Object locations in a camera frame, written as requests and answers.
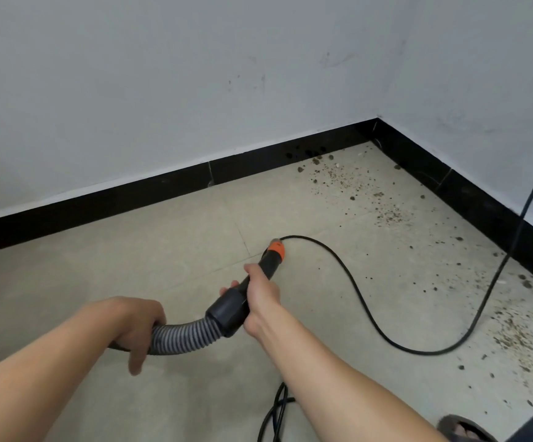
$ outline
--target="hand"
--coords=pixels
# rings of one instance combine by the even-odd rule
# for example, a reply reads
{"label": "hand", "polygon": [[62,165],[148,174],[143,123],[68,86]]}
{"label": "hand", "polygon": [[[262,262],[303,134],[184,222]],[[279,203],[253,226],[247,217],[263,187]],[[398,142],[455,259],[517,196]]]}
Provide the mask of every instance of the hand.
{"label": "hand", "polygon": [[[262,268],[256,263],[247,263],[244,270],[250,275],[248,285],[248,305],[250,314],[244,321],[244,329],[250,336],[258,337],[260,327],[273,305],[280,304],[280,290],[276,283],[269,281]],[[232,281],[231,287],[239,285],[238,281]],[[226,288],[219,290],[222,295]]]}
{"label": "hand", "polygon": [[130,350],[129,372],[138,375],[150,348],[152,327],[154,324],[166,324],[162,304],[136,297],[112,297],[90,305],[100,308],[95,312],[98,316],[113,311],[117,313],[119,324],[113,341]]}

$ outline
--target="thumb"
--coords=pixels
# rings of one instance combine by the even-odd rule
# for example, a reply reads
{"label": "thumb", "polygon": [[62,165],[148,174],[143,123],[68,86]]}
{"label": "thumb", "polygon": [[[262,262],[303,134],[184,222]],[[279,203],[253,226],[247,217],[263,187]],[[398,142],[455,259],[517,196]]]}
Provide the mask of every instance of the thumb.
{"label": "thumb", "polygon": [[129,373],[131,375],[139,375],[147,355],[148,350],[145,347],[131,350],[129,354]]}
{"label": "thumb", "polygon": [[244,265],[244,271],[250,275],[251,281],[268,281],[262,268],[257,263],[247,263]]}

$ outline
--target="tiled floor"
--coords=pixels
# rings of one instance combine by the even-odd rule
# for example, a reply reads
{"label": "tiled floor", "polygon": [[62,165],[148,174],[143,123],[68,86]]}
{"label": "tiled floor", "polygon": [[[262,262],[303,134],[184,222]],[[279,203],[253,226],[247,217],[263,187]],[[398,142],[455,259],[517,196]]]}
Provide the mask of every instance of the tiled floor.
{"label": "tiled floor", "polygon": [[[0,360],[91,299],[150,297],[171,322],[199,318],[220,286],[243,277],[245,261],[287,234],[336,250],[381,327],[417,349],[458,339],[502,257],[362,144],[1,250]],[[432,423],[461,414],[505,439],[533,415],[533,277],[516,262],[471,340],[424,358],[374,332],[329,254],[304,241],[286,247],[275,275],[284,304]],[[125,362],[119,352],[101,358],[49,440],[253,440],[280,381],[242,331],[193,354],[153,358],[137,378]],[[297,405],[284,439],[316,439]]]}

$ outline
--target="black cable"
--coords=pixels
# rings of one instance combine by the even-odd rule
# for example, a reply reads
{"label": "black cable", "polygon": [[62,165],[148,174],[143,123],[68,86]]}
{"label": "black cable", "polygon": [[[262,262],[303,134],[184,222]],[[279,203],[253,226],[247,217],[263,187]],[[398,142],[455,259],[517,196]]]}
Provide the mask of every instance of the black cable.
{"label": "black cable", "polygon": [[[354,278],[352,277],[351,272],[348,270],[346,265],[344,265],[344,262],[342,261],[342,259],[340,259],[340,257],[330,247],[328,247],[326,244],[320,242],[319,240],[315,240],[312,237],[298,236],[298,235],[285,236],[285,237],[281,237],[280,239],[282,241],[283,240],[287,240],[288,238],[302,238],[303,240],[309,240],[310,242],[314,242],[316,245],[320,245],[327,252],[329,252],[331,255],[333,255],[334,259],[336,259],[336,261],[340,264],[340,266],[343,268],[344,272],[346,273],[346,275],[350,279],[350,282],[352,283],[352,287],[354,288],[354,291],[357,293],[357,296],[359,297],[359,300],[361,301],[361,304],[362,304],[363,308],[365,309],[366,315],[368,316],[369,320],[371,321],[371,324],[373,324],[373,327],[375,328],[377,333],[379,335],[381,335],[381,337],[385,341],[387,341],[390,345],[392,345],[396,349],[399,349],[399,350],[401,350],[403,352],[407,352],[408,354],[422,355],[422,356],[444,355],[444,354],[448,354],[449,352],[454,351],[456,348],[458,348],[462,344],[464,344],[465,341],[467,341],[469,339],[469,336],[471,336],[471,334],[475,330],[475,327],[477,326],[477,321],[479,321],[480,316],[484,312],[484,308],[485,308],[486,304],[488,303],[488,299],[489,299],[489,297],[492,294],[492,290],[493,290],[494,286],[496,285],[496,282],[498,281],[498,278],[500,277],[500,274],[502,273],[502,270],[504,270],[504,266],[506,265],[508,260],[512,257],[512,254],[513,254],[514,250],[516,249],[516,246],[518,245],[518,241],[520,240],[520,236],[521,236],[522,227],[524,226],[524,218],[525,218],[525,215],[527,214],[529,206],[532,203],[532,200],[533,200],[533,187],[532,187],[531,193],[528,196],[527,201],[525,202],[524,207],[522,208],[521,214],[518,216],[518,225],[516,226],[516,231],[514,232],[514,237],[512,239],[512,243],[510,244],[510,249],[506,253],[506,256],[504,256],[504,259],[500,263],[500,266],[498,267],[498,270],[496,270],[496,273],[493,275],[492,281],[490,282],[490,285],[489,285],[489,287],[488,287],[488,289],[486,291],[486,294],[484,296],[484,299],[482,300],[482,303],[479,305],[479,309],[477,309],[477,312],[475,314],[475,317],[473,318],[473,321],[471,322],[471,325],[469,326],[469,329],[454,344],[452,344],[451,346],[448,346],[445,349],[440,349],[438,351],[419,351],[417,349],[410,349],[410,348],[407,348],[405,346],[402,346],[399,343],[396,343],[391,338],[389,338],[385,333],[383,333],[383,331],[381,330],[381,328],[379,327],[379,325],[377,324],[377,322],[373,318],[373,315],[371,314],[371,311],[369,310],[368,305],[366,305],[365,299],[363,298],[363,295],[361,294],[359,286],[354,281]],[[284,394],[283,395],[283,399],[279,398],[281,393]],[[258,433],[258,442],[262,442],[262,439],[264,438],[266,425],[268,424],[268,421],[269,421],[270,417],[272,418],[273,431],[275,433],[275,437],[274,437],[273,441],[274,442],[280,442],[279,434],[280,434],[280,429],[281,429],[282,423],[283,423],[283,417],[285,416],[285,408],[287,406],[287,403],[292,403],[294,401],[295,401],[294,397],[289,397],[289,388],[287,387],[285,382],[281,383],[280,386],[279,386],[279,389],[276,392],[275,403],[273,404],[272,408],[270,409],[270,411],[266,415],[264,421],[262,422],[261,430]],[[278,408],[280,408],[280,412],[278,413],[278,415],[276,415],[276,412],[277,412]]]}

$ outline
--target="brown sandal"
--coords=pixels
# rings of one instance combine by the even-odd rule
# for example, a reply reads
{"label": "brown sandal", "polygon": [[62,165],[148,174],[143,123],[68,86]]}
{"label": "brown sandal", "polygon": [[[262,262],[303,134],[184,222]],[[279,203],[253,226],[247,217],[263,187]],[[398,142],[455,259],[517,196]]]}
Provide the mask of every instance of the brown sandal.
{"label": "brown sandal", "polygon": [[483,440],[486,442],[498,442],[496,438],[494,438],[490,433],[485,431],[476,423],[470,421],[469,419],[466,419],[465,417],[455,416],[454,414],[449,414],[448,416],[445,416],[440,419],[439,424],[436,425],[436,429],[440,431],[441,434],[445,436],[450,442],[477,441],[477,439],[470,439],[468,437],[458,436],[457,434],[455,434],[454,431],[457,425],[461,425],[465,429],[465,431],[473,431],[475,434],[477,434],[479,440]]}

